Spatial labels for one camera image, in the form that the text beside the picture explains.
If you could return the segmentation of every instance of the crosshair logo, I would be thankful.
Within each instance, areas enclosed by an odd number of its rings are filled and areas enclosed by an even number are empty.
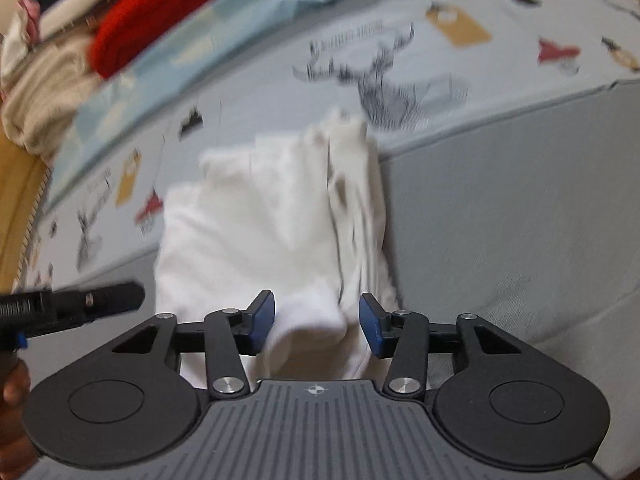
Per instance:
[[[311,395],[315,395],[316,397],[318,395],[322,395],[325,392],[328,392],[329,390],[327,390],[324,386],[320,386],[320,384],[314,384],[311,388],[307,388],[306,389]]]

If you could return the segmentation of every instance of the red blanket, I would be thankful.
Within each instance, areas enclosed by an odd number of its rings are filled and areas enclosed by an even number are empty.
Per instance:
[[[108,78],[208,0],[119,0],[98,29],[89,52],[94,70]]]

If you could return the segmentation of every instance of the gray ribbed base plate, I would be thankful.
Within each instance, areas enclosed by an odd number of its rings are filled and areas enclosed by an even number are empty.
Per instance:
[[[380,396],[369,381],[263,381],[213,404],[180,446],[149,462],[87,471],[41,460],[24,480],[602,480],[581,464],[499,470],[449,444],[423,407]]]

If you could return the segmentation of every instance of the human hand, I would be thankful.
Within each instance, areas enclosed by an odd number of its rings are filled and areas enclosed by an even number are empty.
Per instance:
[[[0,397],[0,480],[16,480],[38,459],[22,426],[22,407],[31,378],[19,361],[2,386]]]

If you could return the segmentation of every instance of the red print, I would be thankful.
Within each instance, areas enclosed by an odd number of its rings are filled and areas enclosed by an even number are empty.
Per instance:
[[[162,211],[164,202],[160,200],[156,190],[151,191],[151,195],[146,199],[145,208],[136,215],[136,224],[141,224],[145,219],[151,218],[159,211]]]
[[[580,56],[581,50],[579,46],[560,46],[549,40],[538,40],[540,45],[540,53],[538,54],[538,63],[549,61],[562,61],[567,59],[575,59]]]

